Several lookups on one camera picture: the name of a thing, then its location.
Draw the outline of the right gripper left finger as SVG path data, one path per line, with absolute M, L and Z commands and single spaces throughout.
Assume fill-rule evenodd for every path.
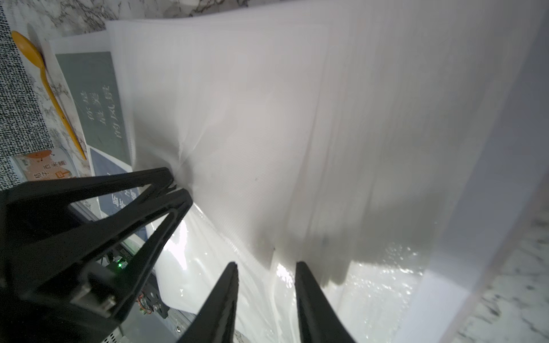
M 233 342 L 238 289 L 237 264 L 230 262 L 178 342 Z

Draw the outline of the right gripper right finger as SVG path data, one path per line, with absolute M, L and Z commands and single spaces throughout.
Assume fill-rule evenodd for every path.
M 301 342 L 355 342 L 305 262 L 296 264 L 295 291 Z

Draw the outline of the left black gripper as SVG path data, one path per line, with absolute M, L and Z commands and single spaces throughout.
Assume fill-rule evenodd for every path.
M 64 208 L 108 188 L 174 181 L 166 167 L 111 177 L 25 182 L 1 192 L 1 222 L 37 205 Z M 192 205 L 186 190 L 142 195 L 117 214 L 51 237 L 15 238 L 1 260 L 3 342 L 102 342 L 127 319 L 164 245 Z M 154 220 L 162 223 L 128 262 L 97 259 Z

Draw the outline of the green card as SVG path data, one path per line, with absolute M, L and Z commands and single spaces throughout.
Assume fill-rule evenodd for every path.
M 87 145 L 131 163 L 117 79 L 108 51 L 57 54 Z

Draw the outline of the white photo album book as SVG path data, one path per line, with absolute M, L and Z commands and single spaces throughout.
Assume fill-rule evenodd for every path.
M 198 313 L 225 266 L 237 329 L 299 340 L 308 264 L 358 342 L 394 340 L 547 1 L 281 1 L 109 21 L 50 41 L 112 56 L 133 170 L 193 206 L 155 267 Z

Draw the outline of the blue card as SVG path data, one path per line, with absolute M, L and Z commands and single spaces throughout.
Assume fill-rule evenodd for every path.
M 94 177 L 111 177 L 132 172 L 130 165 L 108 155 L 107 153 L 90 147 L 89 161 Z M 98 196 L 101 218 L 110 217 L 129 206 L 140 196 L 140 186 L 130 188 L 108 188 Z

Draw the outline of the yellow spoon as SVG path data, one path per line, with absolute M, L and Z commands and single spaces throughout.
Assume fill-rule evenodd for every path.
M 47 77 L 47 67 L 41 52 L 28 38 L 20 34 L 18 31 L 11 31 L 11 37 L 13 38 L 14 43 L 16 44 L 18 50 L 22 53 L 22 55 L 39 69 L 41 82 L 58 114 L 58 117 L 64 125 L 65 130 L 69 134 L 74 146 L 77 148 L 78 153 L 80 153 L 81 157 L 84 160 L 87 160 L 84 150 L 77 138 L 77 135 L 75 134 L 69 120 L 65 116 L 59 102 L 57 101 L 57 98 L 54 95 L 54 92 L 51 89 Z

